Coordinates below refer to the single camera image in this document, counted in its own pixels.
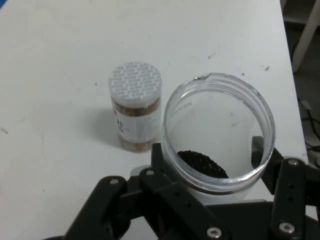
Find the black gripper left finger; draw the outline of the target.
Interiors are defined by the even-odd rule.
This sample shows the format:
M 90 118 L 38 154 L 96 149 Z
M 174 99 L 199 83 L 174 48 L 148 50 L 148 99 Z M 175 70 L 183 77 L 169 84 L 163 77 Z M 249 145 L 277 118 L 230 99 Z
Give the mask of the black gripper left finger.
M 144 217 L 160 240 L 227 240 L 229 230 L 163 170 L 161 145 L 151 149 L 151 166 L 125 180 L 102 178 L 71 224 L 65 240 L 119 240 L 133 219 Z

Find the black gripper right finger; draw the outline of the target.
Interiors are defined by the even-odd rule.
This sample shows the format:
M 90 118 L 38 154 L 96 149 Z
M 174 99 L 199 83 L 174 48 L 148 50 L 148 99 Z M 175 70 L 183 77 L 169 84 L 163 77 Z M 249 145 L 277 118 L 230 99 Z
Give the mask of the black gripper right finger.
M 320 171 L 297 158 L 284 158 L 261 136 L 251 144 L 253 176 L 262 179 L 272 202 L 255 203 L 254 240 L 318 240 L 320 222 L 306 216 L 306 206 L 320 207 Z

